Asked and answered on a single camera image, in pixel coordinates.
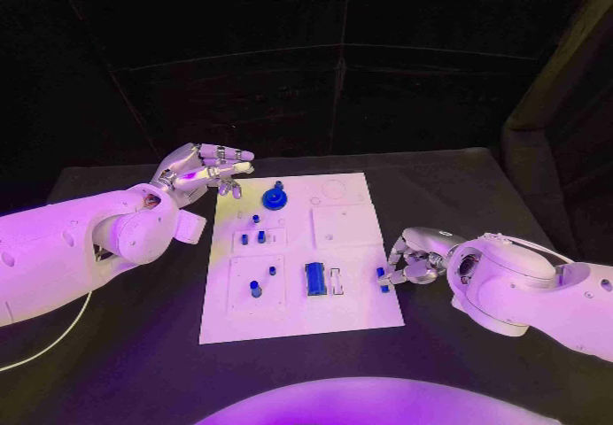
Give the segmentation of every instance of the black wall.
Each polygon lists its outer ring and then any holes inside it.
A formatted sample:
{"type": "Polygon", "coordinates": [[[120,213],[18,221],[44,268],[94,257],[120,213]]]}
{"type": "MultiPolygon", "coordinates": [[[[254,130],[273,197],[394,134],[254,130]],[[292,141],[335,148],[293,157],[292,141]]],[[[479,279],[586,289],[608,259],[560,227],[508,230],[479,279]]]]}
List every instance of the black wall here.
{"type": "Polygon", "coordinates": [[[0,212],[65,166],[497,145],[577,0],[9,0],[0,212]]]}

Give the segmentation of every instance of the white board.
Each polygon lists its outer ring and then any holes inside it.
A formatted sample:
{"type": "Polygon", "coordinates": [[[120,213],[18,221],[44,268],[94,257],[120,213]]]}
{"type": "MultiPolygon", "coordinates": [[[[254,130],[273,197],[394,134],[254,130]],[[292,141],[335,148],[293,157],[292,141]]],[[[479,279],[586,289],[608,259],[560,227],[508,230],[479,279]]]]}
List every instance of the white board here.
{"type": "Polygon", "coordinates": [[[241,200],[218,198],[201,344],[403,326],[396,288],[384,293],[377,283],[385,250],[364,174],[248,179],[240,184],[241,200]],[[263,193],[277,180],[287,205],[270,211],[263,193]],[[260,231],[264,243],[257,241],[260,231]],[[323,263],[328,294],[310,297],[312,262],[323,263]],[[251,295],[251,281],[260,283],[260,297],[251,295]]]}

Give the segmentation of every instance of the black table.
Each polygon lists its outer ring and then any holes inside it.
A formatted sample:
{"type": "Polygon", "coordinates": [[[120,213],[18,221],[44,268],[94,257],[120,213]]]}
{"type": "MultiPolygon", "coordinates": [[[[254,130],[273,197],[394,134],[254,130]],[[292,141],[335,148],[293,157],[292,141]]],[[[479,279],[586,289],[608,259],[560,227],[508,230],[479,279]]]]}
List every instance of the black table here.
{"type": "MultiPolygon", "coordinates": [[[[365,172],[385,250],[406,227],[471,238],[485,231],[550,244],[486,149],[325,158],[269,158],[253,177],[365,172]]],[[[156,166],[68,168],[51,202],[123,189],[156,166]]],[[[613,365],[567,350],[537,329],[521,338],[452,308],[445,279],[397,287],[407,325],[198,345],[217,193],[188,210],[208,219],[199,245],[96,291],[61,344],[0,375],[0,422],[189,424],[266,390],[342,376],[443,383],[570,424],[613,423],[613,365]]],[[[83,300],[0,328],[2,364],[55,340],[83,300]]]]}

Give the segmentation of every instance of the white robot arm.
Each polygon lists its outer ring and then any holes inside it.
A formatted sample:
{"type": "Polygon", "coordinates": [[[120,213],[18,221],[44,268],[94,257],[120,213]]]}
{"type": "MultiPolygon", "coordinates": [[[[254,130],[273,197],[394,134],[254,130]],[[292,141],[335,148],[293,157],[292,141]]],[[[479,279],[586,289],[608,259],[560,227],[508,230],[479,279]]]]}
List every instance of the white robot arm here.
{"type": "Polygon", "coordinates": [[[574,263],[514,237],[465,241],[432,228],[406,229],[391,266],[403,256],[407,266],[380,278],[381,285],[430,283],[447,273],[452,305],[485,328],[522,336],[534,326],[572,350],[613,361],[613,267],[574,263]],[[567,264],[556,267],[534,250],[567,264]]]}
{"type": "Polygon", "coordinates": [[[0,217],[0,326],[35,317],[156,260],[178,239],[198,243],[205,219],[182,210],[207,192],[233,191],[253,153],[186,144],[149,184],[0,217]]]}

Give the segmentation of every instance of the blue rectangular block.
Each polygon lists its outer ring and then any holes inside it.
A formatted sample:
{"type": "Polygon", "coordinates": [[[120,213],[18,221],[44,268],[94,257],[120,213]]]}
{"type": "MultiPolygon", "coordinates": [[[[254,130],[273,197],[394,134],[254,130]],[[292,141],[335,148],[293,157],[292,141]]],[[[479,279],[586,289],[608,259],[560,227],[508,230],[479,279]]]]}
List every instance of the blue rectangular block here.
{"type": "Polygon", "coordinates": [[[306,264],[305,269],[306,269],[309,296],[326,295],[328,291],[326,291],[326,278],[323,276],[323,264],[309,263],[306,264]]]}

